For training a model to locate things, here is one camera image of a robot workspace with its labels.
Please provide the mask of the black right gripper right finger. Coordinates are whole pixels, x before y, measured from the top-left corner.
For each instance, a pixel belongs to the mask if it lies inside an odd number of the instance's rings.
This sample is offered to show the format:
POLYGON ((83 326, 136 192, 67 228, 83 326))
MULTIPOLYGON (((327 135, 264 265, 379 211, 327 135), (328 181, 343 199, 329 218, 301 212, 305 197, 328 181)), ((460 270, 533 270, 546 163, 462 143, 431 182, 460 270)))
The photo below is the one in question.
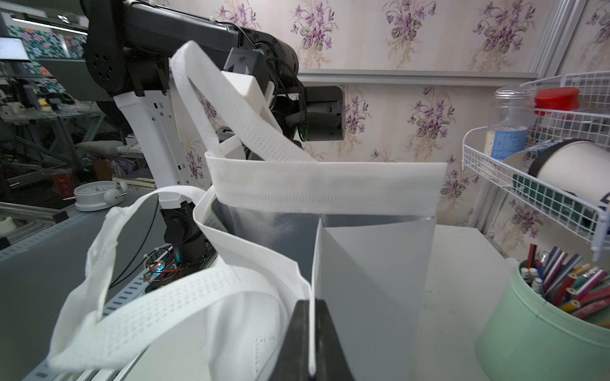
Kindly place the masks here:
POLYGON ((315 375, 317 381, 354 381, 327 303, 315 301, 315 375))

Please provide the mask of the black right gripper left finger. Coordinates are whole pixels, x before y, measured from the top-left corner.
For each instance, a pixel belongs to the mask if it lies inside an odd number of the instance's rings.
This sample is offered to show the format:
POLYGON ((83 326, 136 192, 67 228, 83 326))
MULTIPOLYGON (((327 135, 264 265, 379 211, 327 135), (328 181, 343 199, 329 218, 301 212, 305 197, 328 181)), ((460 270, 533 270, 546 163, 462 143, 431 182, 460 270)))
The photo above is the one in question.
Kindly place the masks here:
POLYGON ((309 302, 296 303, 270 381, 306 381, 310 379, 309 302))

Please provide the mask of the white insulated delivery bag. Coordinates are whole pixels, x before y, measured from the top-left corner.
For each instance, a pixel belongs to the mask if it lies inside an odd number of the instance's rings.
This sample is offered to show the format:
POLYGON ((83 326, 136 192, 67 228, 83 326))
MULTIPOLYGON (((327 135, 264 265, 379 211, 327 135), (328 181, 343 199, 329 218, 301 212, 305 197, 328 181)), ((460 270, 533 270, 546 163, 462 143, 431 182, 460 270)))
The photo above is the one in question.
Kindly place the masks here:
MULTIPOLYGON (((267 380, 296 303, 313 302, 322 263, 336 263, 330 303, 349 360, 364 360, 378 378, 403 374, 446 165, 317 161, 252 106, 246 82, 215 68, 195 42, 170 66, 189 79, 179 94, 197 87, 218 111, 219 142, 206 148, 208 190, 157 193, 195 204, 197 231, 219 263, 85 326, 59 356, 63 371, 123 368, 194 317, 211 379, 267 380)), ((108 292, 119 236, 140 207, 109 210, 84 281, 100 276, 108 292)))

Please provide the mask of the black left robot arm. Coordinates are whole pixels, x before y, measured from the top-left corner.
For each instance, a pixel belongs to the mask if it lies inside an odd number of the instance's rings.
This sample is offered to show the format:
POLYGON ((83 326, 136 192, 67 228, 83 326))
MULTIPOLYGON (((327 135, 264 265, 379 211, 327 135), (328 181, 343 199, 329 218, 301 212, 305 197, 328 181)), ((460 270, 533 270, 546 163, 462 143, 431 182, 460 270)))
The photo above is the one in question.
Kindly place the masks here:
POLYGON ((149 1, 84 1, 89 20, 85 62, 95 82, 133 130, 158 187, 199 185, 207 173, 203 157, 182 146, 170 106, 195 103, 196 122, 211 132, 207 149, 219 142, 219 114, 197 87, 184 95, 187 76, 171 68, 171 57, 195 42, 215 68, 234 74, 261 93, 262 114, 292 143, 338 141, 345 120, 338 87, 306 87, 298 79, 296 51, 268 33, 214 21, 149 1))

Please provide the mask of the green pencil cup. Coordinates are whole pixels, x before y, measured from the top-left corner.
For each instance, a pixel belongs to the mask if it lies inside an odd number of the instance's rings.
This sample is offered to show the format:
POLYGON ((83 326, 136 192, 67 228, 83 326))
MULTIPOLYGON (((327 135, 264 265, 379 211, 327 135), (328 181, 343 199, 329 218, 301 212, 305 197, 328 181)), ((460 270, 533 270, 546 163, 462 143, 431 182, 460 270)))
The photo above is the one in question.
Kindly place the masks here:
POLYGON ((491 380, 607 380, 609 274, 555 247, 513 272, 475 353, 491 380))

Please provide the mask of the white dial gauge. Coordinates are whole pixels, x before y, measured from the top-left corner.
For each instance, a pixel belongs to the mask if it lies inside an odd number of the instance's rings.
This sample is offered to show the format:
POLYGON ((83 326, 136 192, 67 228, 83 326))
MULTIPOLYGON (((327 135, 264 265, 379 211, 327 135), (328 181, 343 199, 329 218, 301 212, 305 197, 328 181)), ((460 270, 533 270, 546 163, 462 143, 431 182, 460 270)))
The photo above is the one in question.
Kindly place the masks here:
POLYGON ((124 181, 96 181, 76 187, 75 207, 78 211, 102 211, 117 206, 124 200, 129 187, 124 181))

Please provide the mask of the clear glass jar blue label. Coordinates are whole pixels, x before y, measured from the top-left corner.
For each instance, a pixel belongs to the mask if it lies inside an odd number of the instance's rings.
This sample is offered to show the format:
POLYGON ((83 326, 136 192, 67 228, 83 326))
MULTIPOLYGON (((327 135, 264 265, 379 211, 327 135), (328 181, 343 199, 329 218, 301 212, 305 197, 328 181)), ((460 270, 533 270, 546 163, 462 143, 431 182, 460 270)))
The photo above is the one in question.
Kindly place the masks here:
POLYGON ((527 135, 537 119, 532 86, 501 87, 492 100, 492 114, 485 135, 484 154, 506 160, 525 149, 527 135))

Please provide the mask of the white paper cup black lid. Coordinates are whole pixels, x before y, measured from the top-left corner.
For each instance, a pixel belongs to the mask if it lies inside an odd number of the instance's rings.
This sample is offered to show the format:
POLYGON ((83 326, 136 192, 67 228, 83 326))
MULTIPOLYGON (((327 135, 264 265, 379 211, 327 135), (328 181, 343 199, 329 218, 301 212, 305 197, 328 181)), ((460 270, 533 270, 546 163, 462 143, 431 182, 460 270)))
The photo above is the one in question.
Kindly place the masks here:
POLYGON ((527 174, 604 211, 609 208, 609 151, 590 140, 552 140, 521 152, 527 174))

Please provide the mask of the red lid jar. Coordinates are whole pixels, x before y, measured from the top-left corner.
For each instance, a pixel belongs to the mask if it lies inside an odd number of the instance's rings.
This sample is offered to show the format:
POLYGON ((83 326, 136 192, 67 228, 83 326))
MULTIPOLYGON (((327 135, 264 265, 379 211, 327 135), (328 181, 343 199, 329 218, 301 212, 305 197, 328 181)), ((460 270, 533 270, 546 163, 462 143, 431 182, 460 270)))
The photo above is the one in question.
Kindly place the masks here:
POLYGON ((573 111, 580 107, 580 90, 576 87, 558 87, 541 90, 535 96, 535 113, 545 115, 547 111, 573 111))

